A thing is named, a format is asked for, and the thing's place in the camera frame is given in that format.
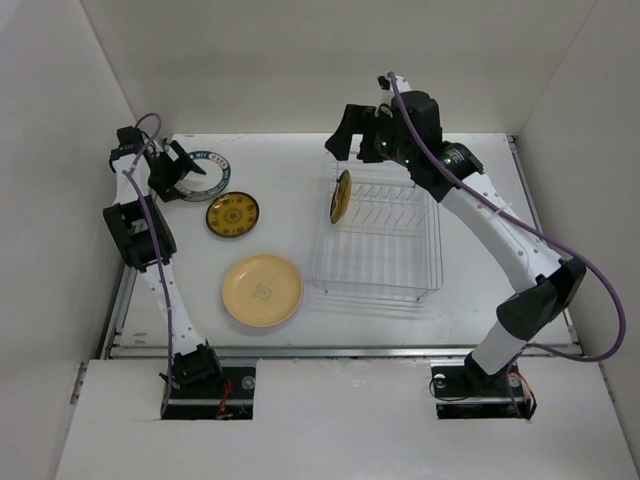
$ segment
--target white wire dish rack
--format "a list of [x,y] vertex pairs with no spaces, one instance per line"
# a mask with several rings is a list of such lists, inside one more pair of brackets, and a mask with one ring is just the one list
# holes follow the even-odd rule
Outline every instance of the white wire dish rack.
[[[331,199],[345,169],[351,198],[332,225]],[[415,302],[442,286],[438,205],[405,169],[330,161],[321,195],[314,280],[325,293]]]

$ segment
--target white wall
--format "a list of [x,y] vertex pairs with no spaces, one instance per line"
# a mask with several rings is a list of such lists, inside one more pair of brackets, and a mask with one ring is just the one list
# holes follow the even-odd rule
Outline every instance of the white wall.
[[77,0],[16,5],[0,11],[0,477],[41,480],[114,281],[101,209],[133,117]]
[[[527,122],[519,147],[542,223],[597,262],[629,318],[605,362],[625,434],[640,462],[640,2],[599,0]],[[589,280],[572,310],[589,353],[611,345],[616,320]]]
[[594,0],[83,0],[135,113],[181,133],[327,132],[396,69],[450,132],[517,132]]

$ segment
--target white tabletop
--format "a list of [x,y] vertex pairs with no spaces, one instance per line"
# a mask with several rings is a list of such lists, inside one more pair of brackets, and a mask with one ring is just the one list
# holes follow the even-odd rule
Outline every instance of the white tabletop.
[[164,360],[92,361],[57,480],[632,480],[594,364],[524,358],[524,420],[438,420],[425,360],[258,363],[251,421],[158,421]]
[[[495,309],[513,293],[498,264],[462,222],[440,209],[444,286],[421,304],[346,301],[316,290],[311,280],[319,222],[319,189],[327,134],[185,135],[187,151],[210,150],[232,169],[228,191],[245,191],[260,204],[249,234],[225,240],[205,225],[208,203],[159,202],[178,246],[172,263],[195,327],[214,346],[471,346],[495,322]],[[496,189],[532,223],[523,185],[503,134],[455,134],[485,165]],[[274,253],[300,269],[306,291],[299,310],[270,329],[235,321],[221,298],[229,268],[244,257]],[[571,342],[565,319],[537,340]],[[166,328],[147,285],[137,281],[119,345],[166,346]]]

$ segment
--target purple cable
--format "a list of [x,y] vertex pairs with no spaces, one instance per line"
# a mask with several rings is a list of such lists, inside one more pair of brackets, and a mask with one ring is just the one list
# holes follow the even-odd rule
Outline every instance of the purple cable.
[[146,118],[155,117],[158,120],[158,126],[156,127],[153,135],[149,137],[146,143],[142,146],[140,151],[136,154],[136,157],[133,159],[133,163],[131,164],[131,168],[127,172],[126,170],[122,171],[122,174],[129,180],[131,186],[136,191],[136,195],[138,196],[138,201],[140,202],[140,206],[142,207],[142,212],[144,214],[145,221],[147,222],[147,227],[149,228],[149,233],[151,234],[151,243],[153,244],[153,251],[156,256],[156,265],[158,266],[158,274],[160,276],[160,283],[162,284],[162,291],[164,292],[164,298],[167,303],[167,333],[168,333],[168,365],[167,365],[167,389],[165,392],[165,398],[162,402],[162,410],[160,416],[164,415],[164,412],[168,405],[168,399],[171,394],[171,362],[173,359],[173,316],[171,312],[171,298],[169,297],[169,287],[167,286],[167,280],[164,274],[164,268],[162,264],[162,254],[160,253],[160,243],[158,242],[158,232],[156,231],[155,225],[153,224],[153,218],[151,217],[151,211],[149,210],[149,206],[147,202],[144,200],[144,195],[142,194],[142,190],[136,183],[133,178],[133,172],[135,171],[140,158],[144,152],[147,151],[149,146],[153,144],[154,140],[158,137],[160,133],[160,129],[162,127],[162,119],[160,115],[157,113],[147,113],[142,116],[137,122],[136,127],[140,125]]
[[614,306],[616,308],[616,312],[618,314],[619,326],[618,326],[618,335],[616,337],[615,342],[613,343],[613,346],[609,350],[607,350],[605,353],[603,353],[601,355],[597,355],[595,357],[586,357],[586,356],[580,356],[580,355],[570,355],[570,354],[561,352],[559,350],[556,350],[554,348],[547,347],[546,345],[541,345],[539,343],[528,343],[526,346],[527,347],[533,347],[533,348],[539,348],[539,349],[544,350],[545,352],[551,353],[553,355],[557,355],[559,357],[568,358],[569,360],[575,360],[577,362],[584,362],[584,363],[601,362],[603,360],[611,358],[620,349],[620,346],[622,345],[622,342],[624,340],[624,336],[625,336],[625,334],[627,332],[627,319],[626,319],[626,315],[624,313],[624,307],[622,306],[622,301],[620,300],[620,297],[618,296],[618,292],[616,292],[615,288],[613,287],[613,285],[611,284],[609,279],[604,275],[604,273],[602,273],[600,271],[600,269],[598,267],[596,267],[594,265],[593,262],[591,262],[591,260],[586,258],[584,255],[582,255],[581,253],[577,252],[576,250],[574,250],[570,246],[565,245],[564,243],[553,239],[552,237],[548,236],[547,234],[545,234],[545,233],[543,233],[543,232],[541,232],[541,231],[539,231],[539,230],[537,230],[537,229],[535,229],[533,227],[530,227],[529,225],[527,225],[523,221],[521,221],[521,220],[509,215],[508,213],[500,210],[497,206],[495,206],[493,203],[491,203],[489,200],[487,200],[483,195],[481,195],[480,193],[476,192],[475,190],[470,188],[468,185],[463,183],[461,180],[459,180],[444,165],[441,165],[440,162],[438,161],[438,159],[435,157],[435,155],[433,153],[431,153],[431,151],[429,150],[429,147],[427,147],[425,145],[425,143],[422,141],[422,138],[420,138],[420,134],[418,133],[418,131],[416,130],[416,127],[413,125],[413,122],[411,121],[411,117],[409,116],[409,112],[407,112],[407,107],[404,104],[404,101],[402,100],[402,96],[400,95],[400,90],[398,89],[398,82],[397,82],[397,79],[396,79],[396,74],[394,72],[389,72],[387,75],[391,79],[391,88],[393,89],[393,94],[395,96],[396,101],[398,102],[398,107],[400,108],[400,112],[402,113],[402,118],[404,119],[404,122],[406,123],[407,128],[409,129],[409,132],[411,133],[411,136],[413,137],[413,139],[416,141],[416,143],[420,147],[420,150],[422,150],[422,153],[424,153],[427,156],[427,158],[433,164],[433,166],[436,167],[438,169],[438,171],[442,175],[444,175],[444,177],[449,182],[451,182],[456,187],[461,188],[462,190],[467,192],[469,195],[471,195],[474,199],[476,199],[482,205],[486,206],[492,212],[497,213],[498,215],[500,215],[505,220],[513,223],[514,225],[516,225],[517,227],[521,228],[522,230],[525,230],[525,231],[531,233],[532,235],[535,235],[536,237],[538,237],[538,238],[544,240],[545,242],[553,245],[554,247],[558,248],[559,250],[562,250],[563,252],[565,252],[565,253],[571,255],[572,257],[575,257],[578,260],[580,260],[582,263],[585,264],[585,266],[589,270],[591,270],[591,272],[598,278],[598,280],[600,280],[600,282],[602,283],[604,288],[607,290],[607,292],[611,296],[611,300],[613,300],[613,304],[614,304]]

